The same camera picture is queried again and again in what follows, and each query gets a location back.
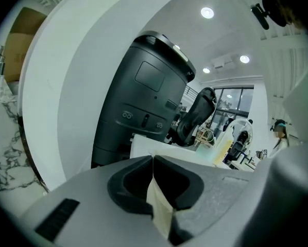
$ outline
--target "ceiling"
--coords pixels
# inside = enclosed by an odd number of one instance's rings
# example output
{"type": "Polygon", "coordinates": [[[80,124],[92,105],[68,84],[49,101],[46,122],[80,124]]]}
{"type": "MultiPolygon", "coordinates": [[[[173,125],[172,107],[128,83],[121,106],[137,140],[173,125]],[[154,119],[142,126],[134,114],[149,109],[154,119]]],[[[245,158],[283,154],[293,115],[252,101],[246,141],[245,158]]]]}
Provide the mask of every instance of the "ceiling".
{"type": "Polygon", "coordinates": [[[172,0],[144,30],[163,33],[179,45],[203,86],[216,80],[263,76],[270,120],[283,118],[291,124],[281,104],[308,69],[308,35],[293,26],[277,26],[270,19],[270,29],[264,30],[250,11],[250,6],[259,2],[172,0]],[[202,17],[203,7],[213,9],[212,19],[202,17]],[[248,64],[239,60],[242,55],[250,58],[248,64]],[[209,74],[202,71],[205,67],[209,74]]]}

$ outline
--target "gray surface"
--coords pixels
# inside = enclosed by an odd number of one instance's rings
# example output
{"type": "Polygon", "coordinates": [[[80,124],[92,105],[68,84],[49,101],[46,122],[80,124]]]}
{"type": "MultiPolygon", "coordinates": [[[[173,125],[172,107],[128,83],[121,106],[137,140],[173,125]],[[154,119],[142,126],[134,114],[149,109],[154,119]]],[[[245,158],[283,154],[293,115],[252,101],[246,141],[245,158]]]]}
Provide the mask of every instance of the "gray surface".
{"type": "Polygon", "coordinates": [[[205,167],[168,156],[163,158],[196,173],[204,181],[204,191],[195,205],[175,214],[180,228],[194,236],[209,228],[233,205],[252,176],[252,172],[205,167]]]}
{"type": "Polygon", "coordinates": [[[150,216],[125,212],[107,192],[112,174],[142,158],[91,169],[72,178],[35,203],[22,216],[22,222],[35,229],[53,208],[69,198],[80,204],[54,241],[59,246],[171,246],[150,216]]]}

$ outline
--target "black panel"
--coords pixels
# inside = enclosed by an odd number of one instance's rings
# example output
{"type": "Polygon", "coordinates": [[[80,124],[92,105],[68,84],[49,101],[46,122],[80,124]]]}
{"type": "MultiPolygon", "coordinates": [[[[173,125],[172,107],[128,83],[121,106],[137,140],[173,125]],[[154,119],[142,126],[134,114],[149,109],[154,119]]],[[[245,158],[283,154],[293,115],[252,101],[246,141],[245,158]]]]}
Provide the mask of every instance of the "black panel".
{"type": "Polygon", "coordinates": [[[92,161],[107,165],[121,160],[117,148],[130,146],[135,133],[163,142],[176,115],[176,104],[180,103],[186,84],[194,78],[191,71],[189,61],[185,62],[162,41],[136,39],[107,92],[92,161]],[[105,151],[115,156],[106,158],[105,151]]]}
{"type": "Polygon", "coordinates": [[[54,241],[78,204],[76,200],[64,199],[35,231],[45,239],[54,241]]]}
{"type": "Polygon", "coordinates": [[[153,91],[158,92],[164,80],[164,74],[147,62],[143,62],[135,77],[135,80],[153,91]]]}

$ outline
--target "person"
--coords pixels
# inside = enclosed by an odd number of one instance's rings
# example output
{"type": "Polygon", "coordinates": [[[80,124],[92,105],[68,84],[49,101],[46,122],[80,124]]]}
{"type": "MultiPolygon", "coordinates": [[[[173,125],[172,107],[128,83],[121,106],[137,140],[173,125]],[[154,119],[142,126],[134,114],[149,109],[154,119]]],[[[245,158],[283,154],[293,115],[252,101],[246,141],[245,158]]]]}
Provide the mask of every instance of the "person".
{"type": "Polygon", "coordinates": [[[279,138],[279,140],[269,155],[270,158],[275,157],[281,150],[289,147],[286,122],[284,120],[277,120],[274,126],[271,127],[271,130],[273,130],[275,137],[279,138]]]}

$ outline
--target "yellow object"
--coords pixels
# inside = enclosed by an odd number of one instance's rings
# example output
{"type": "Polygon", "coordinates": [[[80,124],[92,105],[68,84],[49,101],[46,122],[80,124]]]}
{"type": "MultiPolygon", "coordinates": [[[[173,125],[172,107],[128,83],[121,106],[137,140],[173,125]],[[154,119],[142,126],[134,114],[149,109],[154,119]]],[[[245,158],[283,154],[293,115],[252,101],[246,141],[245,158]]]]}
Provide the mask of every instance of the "yellow object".
{"type": "Polygon", "coordinates": [[[233,143],[233,140],[228,140],[225,145],[222,147],[222,149],[220,151],[218,151],[218,155],[216,157],[216,159],[214,160],[213,164],[214,165],[217,165],[221,162],[223,162],[226,154],[227,154],[227,151],[229,150],[229,148],[231,147],[233,143]]]}

